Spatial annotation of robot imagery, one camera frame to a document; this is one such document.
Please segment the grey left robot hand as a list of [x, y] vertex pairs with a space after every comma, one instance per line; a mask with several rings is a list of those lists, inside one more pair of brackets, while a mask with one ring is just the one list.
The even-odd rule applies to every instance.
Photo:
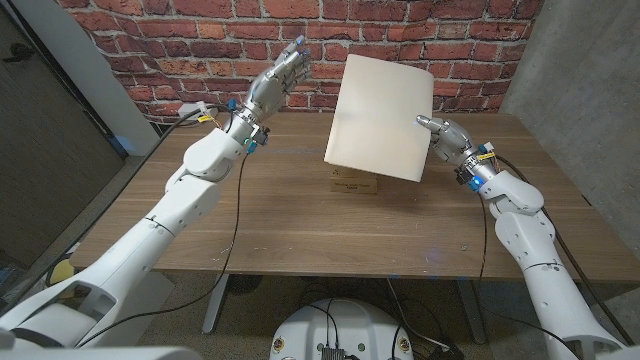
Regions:
[[286, 96], [310, 77], [310, 50], [305, 43], [305, 36], [299, 35], [251, 83], [244, 108], [254, 123], [278, 112]]

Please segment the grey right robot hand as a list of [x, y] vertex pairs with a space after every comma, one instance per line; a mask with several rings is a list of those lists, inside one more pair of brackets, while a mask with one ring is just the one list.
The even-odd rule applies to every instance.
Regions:
[[431, 132], [432, 148], [446, 162], [460, 166], [478, 151], [470, 134], [453, 120], [418, 115], [416, 122]]

